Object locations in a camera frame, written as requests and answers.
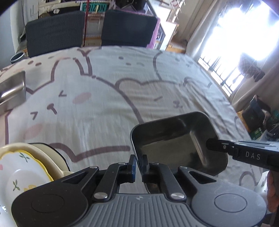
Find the bedsheet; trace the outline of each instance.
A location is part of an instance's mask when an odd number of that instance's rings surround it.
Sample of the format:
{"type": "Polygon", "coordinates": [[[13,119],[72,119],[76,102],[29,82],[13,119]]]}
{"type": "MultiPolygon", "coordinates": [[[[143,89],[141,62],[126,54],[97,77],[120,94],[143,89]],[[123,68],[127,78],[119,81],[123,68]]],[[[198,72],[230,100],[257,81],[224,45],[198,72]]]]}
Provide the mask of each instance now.
{"type": "MultiPolygon", "coordinates": [[[[190,57],[133,47],[71,48],[23,60],[0,81],[26,72],[27,101],[0,116],[0,145],[42,142],[70,170],[128,161],[139,123],[206,113],[220,139],[250,139],[235,110],[190,57]]],[[[218,175],[254,189],[262,169],[229,158],[218,175]]],[[[120,192],[146,193],[140,177],[120,192]]]]}

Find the bright window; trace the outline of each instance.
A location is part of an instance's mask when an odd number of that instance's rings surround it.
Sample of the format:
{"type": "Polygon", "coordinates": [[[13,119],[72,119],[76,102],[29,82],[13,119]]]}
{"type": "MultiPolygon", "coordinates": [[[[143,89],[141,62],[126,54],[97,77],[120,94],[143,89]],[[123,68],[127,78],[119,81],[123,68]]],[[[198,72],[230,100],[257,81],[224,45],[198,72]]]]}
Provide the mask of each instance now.
{"type": "Polygon", "coordinates": [[[265,3],[247,12],[233,8],[219,18],[198,62],[230,96],[244,78],[237,68],[241,54],[264,61],[278,38],[278,17],[265,3]]]}

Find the sign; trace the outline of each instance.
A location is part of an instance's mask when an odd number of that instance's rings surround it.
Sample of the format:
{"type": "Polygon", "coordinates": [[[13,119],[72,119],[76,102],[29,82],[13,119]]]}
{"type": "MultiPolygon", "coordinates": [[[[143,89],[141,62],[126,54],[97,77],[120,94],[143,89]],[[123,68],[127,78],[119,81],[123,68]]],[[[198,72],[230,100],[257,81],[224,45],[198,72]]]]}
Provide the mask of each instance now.
{"type": "MultiPolygon", "coordinates": [[[[87,3],[82,2],[80,5],[80,11],[86,12],[86,7],[87,7],[87,3]]],[[[108,9],[109,9],[109,3],[104,3],[104,2],[89,3],[89,13],[104,13],[108,9]]]]}

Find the white plate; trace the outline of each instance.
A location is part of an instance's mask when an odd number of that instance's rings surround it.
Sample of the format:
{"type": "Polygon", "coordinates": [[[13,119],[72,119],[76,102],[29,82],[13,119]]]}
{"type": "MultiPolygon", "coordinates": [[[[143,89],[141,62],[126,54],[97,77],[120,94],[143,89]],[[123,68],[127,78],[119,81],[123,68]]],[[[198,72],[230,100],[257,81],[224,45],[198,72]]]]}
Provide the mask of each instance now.
{"type": "Polygon", "coordinates": [[[48,173],[52,176],[54,180],[60,179],[62,177],[72,174],[68,171],[68,168],[64,169],[60,162],[57,161],[55,155],[51,155],[51,152],[46,151],[44,147],[36,147],[28,143],[11,143],[0,148],[0,159],[2,155],[8,151],[15,152],[18,150],[27,151],[34,158],[40,160],[43,165],[47,168],[48,173]]]}
{"type": "Polygon", "coordinates": [[[0,157],[0,226],[16,227],[11,205],[21,193],[53,181],[44,165],[26,151],[0,157]]]}

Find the floral pattern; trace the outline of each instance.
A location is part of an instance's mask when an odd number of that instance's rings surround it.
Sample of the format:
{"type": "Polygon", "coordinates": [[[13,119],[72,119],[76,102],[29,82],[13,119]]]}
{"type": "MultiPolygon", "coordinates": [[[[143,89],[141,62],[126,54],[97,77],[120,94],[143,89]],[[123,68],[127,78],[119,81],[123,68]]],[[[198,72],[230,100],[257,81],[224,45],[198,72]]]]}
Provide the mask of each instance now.
{"type": "Polygon", "coordinates": [[[28,191],[28,190],[30,190],[32,188],[35,188],[35,187],[37,187],[37,186],[36,185],[28,185],[28,188],[24,188],[23,191],[28,191]]]}
{"type": "Polygon", "coordinates": [[[17,180],[14,182],[13,181],[13,184],[14,184],[14,189],[13,189],[13,191],[15,190],[15,189],[17,189],[17,190],[19,190],[20,191],[20,188],[17,186],[17,184],[18,184],[18,182],[17,182],[17,180]]]}
{"type": "Polygon", "coordinates": [[[28,162],[27,161],[27,159],[30,159],[29,157],[27,157],[27,156],[24,156],[24,154],[23,153],[21,153],[21,152],[19,152],[20,153],[20,156],[19,157],[21,157],[21,158],[25,158],[25,161],[26,162],[28,162]]]}

